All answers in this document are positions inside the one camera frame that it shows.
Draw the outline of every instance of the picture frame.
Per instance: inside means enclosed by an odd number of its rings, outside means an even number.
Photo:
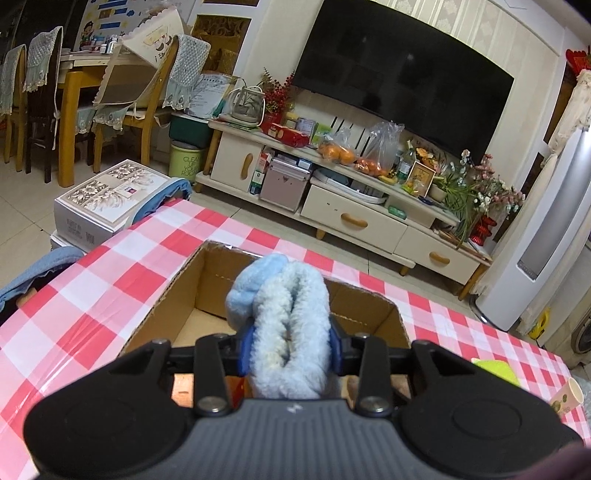
[[[413,185],[415,180],[419,180],[422,186],[418,190],[418,195],[421,197],[426,197],[429,188],[431,188],[431,184],[433,183],[435,175],[435,170],[427,167],[417,160],[413,164],[413,167],[408,174],[408,179],[405,183]]]

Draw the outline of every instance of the green bottle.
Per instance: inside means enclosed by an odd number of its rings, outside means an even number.
[[[408,174],[416,161],[417,156],[413,144],[410,140],[407,140],[407,150],[400,157],[400,163],[398,164],[398,170],[396,171],[399,183],[407,181]]]

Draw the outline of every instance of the wooden handle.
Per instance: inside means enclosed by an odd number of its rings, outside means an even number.
[[[435,260],[435,262],[442,263],[443,265],[449,265],[449,258],[442,257],[437,252],[431,252],[429,258]]]
[[[340,216],[340,219],[344,222],[351,223],[359,228],[367,228],[368,223],[365,220],[360,220],[358,218],[352,217],[348,213],[343,213]]]
[[[242,164],[242,171],[240,172],[240,178],[242,180],[246,180],[246,178],[248,177],[248,168],[251,166],[253,158],[254,157],[253,157],[252,153],[249,153],[246,157],[244,157],[244,163]]]

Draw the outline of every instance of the dark green storage box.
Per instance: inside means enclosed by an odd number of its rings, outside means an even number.
[[[171,116],[168,136],[172,140],[195,145],[197,148],[207,148],[212,140],[212,134],[213,130],[207,126],[205,120]]]

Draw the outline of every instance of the curtain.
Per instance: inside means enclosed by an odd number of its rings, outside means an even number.
[[[545,165],[540,176],[536,179],[534,186],[525,201],[525,205],[495,247],[492,253],[492,266],[482,276],[480,281],[476,283],[474,288],[472,288],[472,293],[482,294],[499,280],[501,273],[507,268],[509,260],[514,253],[517,240],[525,231],[525,227],[530,222],[533,213],[548,187],[554,169],[556,168],[558,156],[564,150],[567,140],[578,127],[589,127],[590,122],[591,72],[589,70],[584,70],[577,78],[577,86],[574,88],[569,104],[550,139],[548,146],[550,147],[551,154],[545,160]],[[529,332],[540,313],[544,310],[546,305],[549,304],[552,296],[558,290],[560,283],[562,283],[566,274],[572,268],[574,262],[581,253],[590,231],[591,212],[585,217],[573,243],[569,246],[551,278],[546,282],[544,287],[542,287],[540,292],[538,292],[521,316],[522,322],[518,328],[521,333]]]

